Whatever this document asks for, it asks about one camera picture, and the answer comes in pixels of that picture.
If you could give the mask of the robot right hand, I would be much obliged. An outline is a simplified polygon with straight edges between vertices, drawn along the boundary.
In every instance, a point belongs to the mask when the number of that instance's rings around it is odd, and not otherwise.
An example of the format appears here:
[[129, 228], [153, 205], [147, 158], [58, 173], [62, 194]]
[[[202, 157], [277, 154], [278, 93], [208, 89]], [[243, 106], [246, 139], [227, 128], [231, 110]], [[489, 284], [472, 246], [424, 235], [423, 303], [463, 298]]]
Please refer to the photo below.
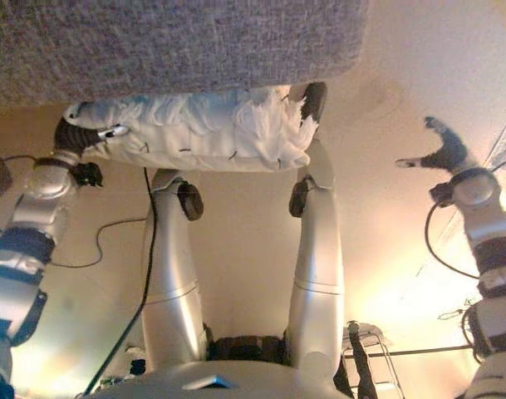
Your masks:
[[441, 147], [421, 157], [398, 159], [395, 161], [397, 167], [446, 170], [452, 175], [479, 167], [479, 162], [460, 136], [443, 121], [434, 116], [426, 116], [424, 126], [440, 138]]

